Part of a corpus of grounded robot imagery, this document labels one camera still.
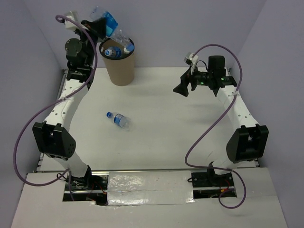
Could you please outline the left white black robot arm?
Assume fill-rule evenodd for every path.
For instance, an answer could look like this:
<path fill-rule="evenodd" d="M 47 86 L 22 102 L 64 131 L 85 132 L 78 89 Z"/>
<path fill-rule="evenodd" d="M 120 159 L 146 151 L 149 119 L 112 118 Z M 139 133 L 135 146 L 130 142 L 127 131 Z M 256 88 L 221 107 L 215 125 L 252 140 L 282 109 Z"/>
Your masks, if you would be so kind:
<path fill-rule="evenodd" d="M 72 118 L 84 96 L 89 91 L 95 75 L 96 45 L 106 38 L 106 19 L 93 22 L 83 20 L 81 27 L 63 20 L 79 38 L 71 38 L 65 44 L 68 72 L 59 102 L 41 123 L 32 127 L 41 153 L 71 171 L 71 181 L 82 189 L 93 184 L 91 168 L 76 153 L 76 141 L 69 133 Z"/>

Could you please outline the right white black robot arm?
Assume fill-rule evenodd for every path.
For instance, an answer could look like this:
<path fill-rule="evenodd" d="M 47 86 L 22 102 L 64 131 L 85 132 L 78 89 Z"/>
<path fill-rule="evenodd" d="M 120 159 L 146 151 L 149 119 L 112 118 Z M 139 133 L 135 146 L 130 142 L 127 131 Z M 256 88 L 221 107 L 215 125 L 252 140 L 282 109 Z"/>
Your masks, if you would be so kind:
<path fill-rule="evenodd" d="M 190 67 L 180 77 L 180 84 L 173 91 L 188 96 L 188 86 L 191 86 L 192 91 L 200 85 L 208 86 L 228 111 L 227 115 L 234 129 L 224 156 L 211 162 L 206 172 L 193 174 L 190 180 L 193 187 L 222 187 L 225 183 L 232 185 L 228 169 L 235 169 L 244 162 L 261 158 L 269 130 L 265 125 L 260 125 L 247 109 L 241 95 L 236 91 L 236 81 L 226 73 L 223 56 L 210 56 L 205 72 L 198 70 L 198 56 L 193 53 L 185 57 L 185 62 Z"/>

